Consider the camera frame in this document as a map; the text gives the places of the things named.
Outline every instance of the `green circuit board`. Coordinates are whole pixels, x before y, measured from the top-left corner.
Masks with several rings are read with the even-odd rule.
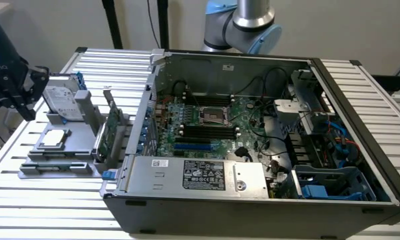
[[[203,106],[203,105],[185,105],[183,101],[173,98],[165,104],[160,104],[163,114],[160,121],[157,122],[159,127],[159,141],[157,141],[157,156],[173,157],[176,138],[180,137],[180,125],[187,126],[216,126],[216,127],[232,127],[239,128],[240,136],[236,139],[211,139],[212,150],[184,150],[185,158],[208,158],[208,159],[227,159],[227,157],[240,147],[246,147],[250,150],[255,148],[255,142],[260,143],[264,139],[256,136],[251,132],[251,128],[256,133],[264,135],[264,128],[259,127],[260,111],[252,116],[252,121],[256,124],[250,123],[250,117],[256,108],[248,109],[247,104],[255,104],[255,100],[248,98],[236,98],[235,102],[228,107]],[[225,113],[227,124],[208,121],[200,118],[201,112],[223,112]]]

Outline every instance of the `black pole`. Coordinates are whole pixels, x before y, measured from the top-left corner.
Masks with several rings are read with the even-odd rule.
[[[121,35],[119,29],[119,20],[116,15],[115,0],[101,0],[105,9],[112,44],[115,49],[123,49]]]
[[[168,0],[157,0],[160,47],[169,49],[169,23],[168,23]]]

